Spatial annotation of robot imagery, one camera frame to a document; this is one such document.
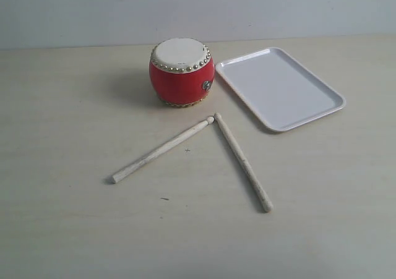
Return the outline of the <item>wooden drumstick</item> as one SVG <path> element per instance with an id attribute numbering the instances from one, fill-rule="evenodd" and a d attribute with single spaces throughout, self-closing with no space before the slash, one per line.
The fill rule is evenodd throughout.
<path id="1" fill-rule="evenodd" d="M 273 210 L 273 203 L 269 199 L 266 191 L 262 187 L 261 183 L 257 179 L 257 176 L 248 161 L 247 157 L 245 156 L 244 152 L 242 151 L 239 143 L 235 139 L 234 135 L 232 134 L 230 128 L 223 120 L 220 113 L 215 113 L 214 118 L 219 125 L 219 128 L 225 137 L 226 141 L 228 142 L 230 148 L 232 149 L 236 159 L 238 160 L 239 164 L 241 165 L 242 169 L 244 170 L 249 182 L 251 183 L 252 188 L 254 189 L 257 198 L 263 208 L 263 211 L 268 213 Z"/>
<path id="2" fill-rule="evenodd" d="M 197 123 L 196 125 L 190 127 L 189 129 L 185 130 L 184 132 L 178 134 L 176 137 L 168 140 L 155 150 L 148 152 L 148 154 L 142 156 L 141 158 L 137 159 L 136 161 L 132 162 L 130 165 L 122 168 L 117 173 L 111 176 L 111 183 L 117 184 L 118 182 L 122 181 L 130 174 L 134 173 L 144 165 L 154 161 L 159 156 L 165 154 L 166 152 L 170 151 L 175 146 L 181 144 L 185 140 L 189 139 L 199 131 L 203 130 L 208 125 L 213 124 L 215 118 L 213 116 L 208 116 L 205 120 Z"/>

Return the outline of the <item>small red drum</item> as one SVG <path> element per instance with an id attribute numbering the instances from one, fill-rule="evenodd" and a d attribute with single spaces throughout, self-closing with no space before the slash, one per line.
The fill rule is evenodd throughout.
<path id="1" fill-rule="evenodd" d="M 171 38 L 152 50 L 149 76 L 159 99 L 185 107 L 209 94 L 215 66 L 207 45 L 192 38 Z"/>

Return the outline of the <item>white rectangular plastic tray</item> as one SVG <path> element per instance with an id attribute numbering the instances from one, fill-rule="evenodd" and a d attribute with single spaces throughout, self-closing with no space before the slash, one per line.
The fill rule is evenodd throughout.
<path id="1" fill-rule="evenodd" d="M 220 61 L 216 72 L 273 132 L 286 132 L 343 109 L 344 97 L 277 47 Z"/>

